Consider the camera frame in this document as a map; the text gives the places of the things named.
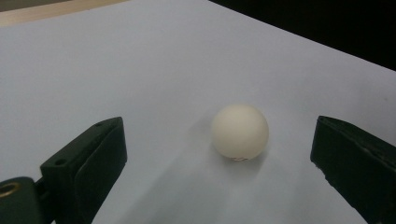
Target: white surface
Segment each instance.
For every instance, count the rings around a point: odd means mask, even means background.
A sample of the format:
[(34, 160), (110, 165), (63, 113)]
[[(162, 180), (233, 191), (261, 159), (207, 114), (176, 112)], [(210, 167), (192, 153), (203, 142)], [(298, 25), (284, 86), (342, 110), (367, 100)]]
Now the white surface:
[[(134, 0), (0, 29), (0, 176), (124, 119), (129, 160), (95, 223), (364, 223), (309, 161), (318, 115), (396, 145), (396, 74), (204, 0)], [(256, 105), (268, 153), (224, 160), (210, 120)]]
[(268, 143), (268, 123), (252, 105), (228, 105), (211, 124), (212, 146), (234, 161), (256, 158)]

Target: dark background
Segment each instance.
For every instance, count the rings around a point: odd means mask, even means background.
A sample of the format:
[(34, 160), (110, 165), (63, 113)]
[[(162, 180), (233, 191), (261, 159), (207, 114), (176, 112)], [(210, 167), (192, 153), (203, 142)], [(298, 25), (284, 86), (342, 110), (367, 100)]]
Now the dark background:
[(0, 12), (10, 11), (25, 7), (38, 7), (52, 3), (66, 2), (70, 0), (0, 0)]
[(396, 71), (396, 1), (210, 1)]

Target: white ball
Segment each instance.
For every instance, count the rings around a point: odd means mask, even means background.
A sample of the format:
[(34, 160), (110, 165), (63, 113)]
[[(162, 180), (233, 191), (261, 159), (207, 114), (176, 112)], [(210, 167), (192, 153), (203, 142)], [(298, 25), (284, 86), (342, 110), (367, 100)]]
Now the white ball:
[(268, 142), (264, 115), (251, 105), (229, 105), (212, 121), (212, 144), (223, 156), (250, 160), (264, 151)]

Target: screw hole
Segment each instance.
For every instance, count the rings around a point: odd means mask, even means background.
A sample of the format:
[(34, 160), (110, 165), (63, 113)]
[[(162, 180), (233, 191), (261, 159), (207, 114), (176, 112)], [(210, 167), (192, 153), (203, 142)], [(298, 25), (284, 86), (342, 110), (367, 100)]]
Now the screw hole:
[(65, 164), (65, 163), (66, 163), (66, 160), (61, 159), (61, 160), (57, 160), (57, 161), (55, 162), (55, 165), (63, 165), (63, 164)]
[(0, 187), (0, 198), (6, 197), (20, 188), (17, 182), (9, 183)]

